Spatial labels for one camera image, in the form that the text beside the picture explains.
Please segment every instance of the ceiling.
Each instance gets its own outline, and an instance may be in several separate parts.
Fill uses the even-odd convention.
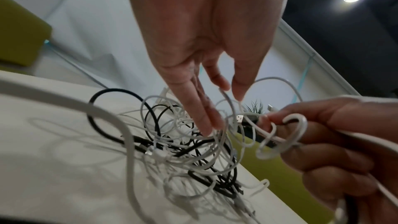
[[[283,19],[361,95],[398,88],[398,0],[288,0]]]

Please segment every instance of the green plant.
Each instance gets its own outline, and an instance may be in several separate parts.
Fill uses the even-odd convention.
[[[252,102],[251,107],[249,107],[247,104],[245,104],[245,106],[246,106],[245,110],[247,112],[254,112],[257,114],[262,114],[264,112],[264,105],[262,104],[261,101],[259,103],[257,103],[257,100],[255,102]]]

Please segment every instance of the blue strip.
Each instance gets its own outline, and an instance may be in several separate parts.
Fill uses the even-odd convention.
[[[306,80],[306,76],[308,74],[308,71],[310,70],[310,67],[312,65],[313,59],[314,59],[314,56],[310,56],[310,58],[307,61],[306,68],[304,69],[304,72],[303,72],[303,74],[301,76],[301,80],[300,80],[300,82],[298,83],[298,86],[297,86],[297,90],[299,92],[300,92],[301,88],[303,87],[304,81]],[[292,103],[296,103],[297,102],[297,95],[294,95],[293,100],[291,102]]]

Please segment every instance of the hand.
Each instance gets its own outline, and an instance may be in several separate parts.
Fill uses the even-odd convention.
[[[223,90],[229,82],[217,61],[235,60],[232,92],[242,100],[271,47],[284,0],[130,0],[152,64],[201,133],[223,120],[199,82],[202,64]]]
[[[398,155],[375,144],[339,134],[335,130],[359,132],[398,142],[398,103],[360,102],[335,98],[289,105],[261,120],[269,131],[270,123],[299,113],[308,119],[301,143],[281,156],[303,174],[307,190],[331,209],[344,194],[355,196],[363,223],[393,224],[398,208],[376,188],[366,174],[371,173],[394,195],[398,195]],[[295,124],[278,126],[277,134],[287,137]]]

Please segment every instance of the white table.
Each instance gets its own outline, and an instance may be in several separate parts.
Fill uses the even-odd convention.
[[[99,90],[2,71],[0,78],[82,101]],[[105,96],[98,105],[112,112],[140,104],[127,95]],[[0,112],[0,215],[65,224],[142,223],[126,196],[124,149],[94,132],[85,114],[3,95]],[[111,126],[104,129],[119,134]],[[143,132],[134,134],[144,136]],[[258,182],[241,165],[238,179],[247,184]],[[158,224],[254,223],[214,200],[213,193],[207,195],[207,201],[171,202],[164,196],[162,184],[149,179],[139,160],[134,181],[141,206]],[[253,192],[245,189],[245,196]],[[268,189],[250,202],[262,224],[305,223]]]

